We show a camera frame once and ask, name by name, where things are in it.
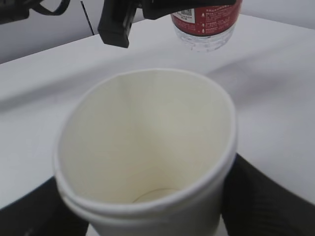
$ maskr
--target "red bottle label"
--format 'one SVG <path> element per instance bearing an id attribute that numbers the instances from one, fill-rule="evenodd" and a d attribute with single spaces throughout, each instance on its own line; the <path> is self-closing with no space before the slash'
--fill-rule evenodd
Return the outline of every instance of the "red bottle label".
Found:
<path id="1" fill-rule="evenodd" d="M 174 25 L 181 31 L 196 36 L 211 36 L 232 27 L 240 14 L 242 0 L 234 5 L 207 6 L 172 14 Z"/>

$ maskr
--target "white table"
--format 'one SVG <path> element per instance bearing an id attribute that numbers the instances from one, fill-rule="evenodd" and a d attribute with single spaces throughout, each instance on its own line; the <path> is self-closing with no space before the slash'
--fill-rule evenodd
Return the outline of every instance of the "white table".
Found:
<path id="1" fill-rule="evenodd" d="M 239 153 L 315 204 L 315 30 L 242 15 L 230 42 L 209 54 L 182 46 L 164 17 L 135 24 L 128 50 L 96 35 L 0 65 L 0 208 L 53 175 L 56 133 L 84 91 L 149 67 L 221 84 L 239 114 Z"/>

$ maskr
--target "black cable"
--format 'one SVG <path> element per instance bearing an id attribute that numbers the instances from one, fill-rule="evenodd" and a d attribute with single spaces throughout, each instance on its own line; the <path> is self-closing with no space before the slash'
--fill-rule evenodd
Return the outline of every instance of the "black cable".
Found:
<path id="1" fill-rule="evenodd" d="M 32 9 L 42 15 L 46 16 L 60 16 L 68 9 L 70 0 L 62 0 L 60 5 L 55 11 L 50 11 L 47 8 L 43 7 L 41 4 L 37 4 Z"/>
<path id="2" fill-rule="evenodd" d="M 35 7 L 36 5 L 40 4 L 42 1 L 44 0 L 26 0 L 23 2 L 22 6 L 27 9 L 31 9 Z"/>

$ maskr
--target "water bottle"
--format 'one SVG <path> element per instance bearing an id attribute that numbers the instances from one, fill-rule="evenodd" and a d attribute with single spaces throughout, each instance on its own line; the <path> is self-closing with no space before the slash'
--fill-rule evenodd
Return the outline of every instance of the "water bottle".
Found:
<path id="1" fill-rule="evenodd" d="M 171 14 L 177 36 L 192 50 L 214 51 L 231 38 L 242 0 L 234 5 L 207 6 Z"/>

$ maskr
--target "white paper cup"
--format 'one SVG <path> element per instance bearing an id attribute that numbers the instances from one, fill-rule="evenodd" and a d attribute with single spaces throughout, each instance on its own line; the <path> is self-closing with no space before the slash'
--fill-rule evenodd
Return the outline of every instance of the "white paper cup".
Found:
<path id="1" fill-rule="evenodd" d="M 235 154 L 228 94 L 198 74 L 150 69 L 85 95 L 54 165 L 63 200 L 101 236 L 207 236 Z"/>

